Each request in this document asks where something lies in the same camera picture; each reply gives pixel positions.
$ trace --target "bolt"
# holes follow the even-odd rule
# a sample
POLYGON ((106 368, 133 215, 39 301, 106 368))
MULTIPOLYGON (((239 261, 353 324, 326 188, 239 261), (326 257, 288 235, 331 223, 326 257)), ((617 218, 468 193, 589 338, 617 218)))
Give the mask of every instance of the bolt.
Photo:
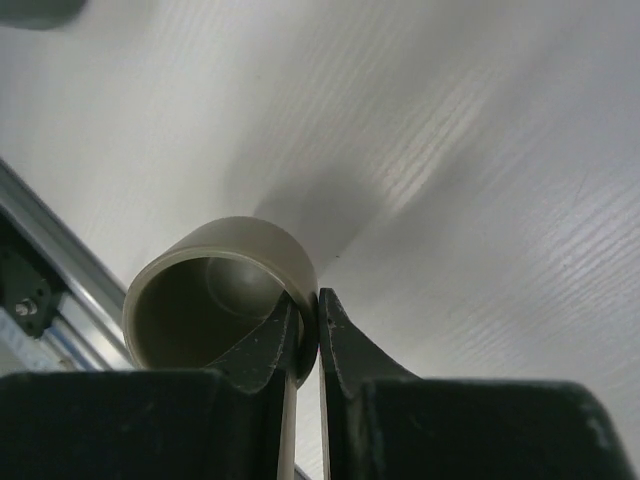
POLYGON ((16 313, 20 317, 26 317, 27 315, 33 315, 38 311, 38 306, 30 298, 25 298, 19 303, 16 303, 16 313))

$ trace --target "white tabletop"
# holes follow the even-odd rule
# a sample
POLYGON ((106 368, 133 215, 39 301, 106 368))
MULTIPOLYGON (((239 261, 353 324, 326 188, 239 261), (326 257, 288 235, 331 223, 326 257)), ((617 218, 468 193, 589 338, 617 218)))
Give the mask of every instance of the white tabletop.
POLYGON ((634 0, 94 1, 0 28, 0 156, 125 286, 261 216, 406 367, 582 382, 638 464, 638 45, 634 0))

